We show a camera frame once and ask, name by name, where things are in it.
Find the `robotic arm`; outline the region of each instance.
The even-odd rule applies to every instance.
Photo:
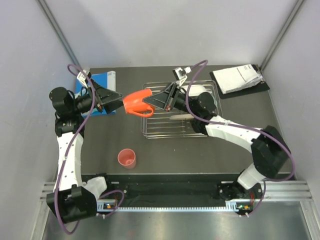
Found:
[[[173,73],[177,82],[170,83],[162,91],[145,97],[143,101],[167,112],[176,108],[189,113],[186,106],[186,90],[182,87],[182,83],[187,79],[188,72],[190,72],[189,69],[176,68]],[[75,97],[73,92],[63,87],[57,87],[49,94],[52,105],[56,110],[55,133],[59,145],[58,174],[65,160],[66,148],[84,121],[81,114],[90,109],[93,98],[95,99],[94,107],[99,112],[104,109],[108,114],[123,106],[123,95],[121,93],[103,88],[94,80],[92,80],[95,89],[95,95],[93,96],[91,88],[87,86],[83,76],[81,78],[80,75],[77,78],[87,88],[87,94]],[[223,183],[218,186],[219,195],[223,200],[236,198],[238,193],[251,189],[265,178],[275,178],[288,159],[286,153],[275,142],[258,132],[230,126],[230,124],[237,125],[237,123],[223,119],[214,113],[216,109],[215,100],[209,92],[202,91],[191,94],[188,104],[196,116],[221,123],[221,125],[217,125],[193,118],[191,125],[196,133],[224,139],[252,153],[253,163],[240,173],[234,183]],[[265,129],[257,129],[268,133],[286,146],[280,133],[274,127],[267,126]],[[95,216],[97,200],[107,189],[106,179],[102,176],[89,180],[86,185],[83,184],[80,160],[83,141],[84,128],[76,136],[70,147],[59,186],[58,209],[63,223]],[[47,195],[46,202],[56,215],[54,193]]]

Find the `mug handle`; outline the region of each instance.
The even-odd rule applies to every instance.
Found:
[[[128,113],[129,113],[129,114],[136,115],[136,116],[139,116],[139,117],[142,117],[142,118],[149,118],[149,117],[151,117],[151,116],[154,114],[155,110],[154,110],[151,106],[148,106],[146,109],[149,110],[149,111],[151,111],[151,112],[148,113],[148,114],[142,114],[142,113],[139,113],[139,112],[136,112],[136,111],[132,111],[132,110],[131,110],[131,111],[128,111]]]

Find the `orange mug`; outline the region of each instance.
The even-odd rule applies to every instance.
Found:
[[[123,99],[123,106],[126,114],[133,114],[139,117],[148,118],[155,112],[155,107],[143,102],[143,99],[151,96],[152,91],[146,88],[140,91],[133,92]]]

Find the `open notebook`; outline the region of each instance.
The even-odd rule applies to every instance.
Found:
[[[251,64],[213,71],[213,75],[223,94],[253,87],[264,80]]]

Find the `book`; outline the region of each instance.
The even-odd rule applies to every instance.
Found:
[[[251,88],[264,81],[251,64],[225,68],[212,72],[223,94]]]
[[[110,89],[112,91],[116,91],[116,72],[115,71],[108,71],[104,73],[99,73],[99,74],[93,74],[91,78],[100,86]],[[81,85],[79,81],[76,81],[75,84],[75,97],[79,95],[86,94],[86,89]],[[88,112],[85,112],[81,114],[83,117],[86,117],[88,115]],[[93,109],[91,116],[99,116],[99,115],[107,115],[106,110],[103,109],[102,113],[98,112],[96,108]]]

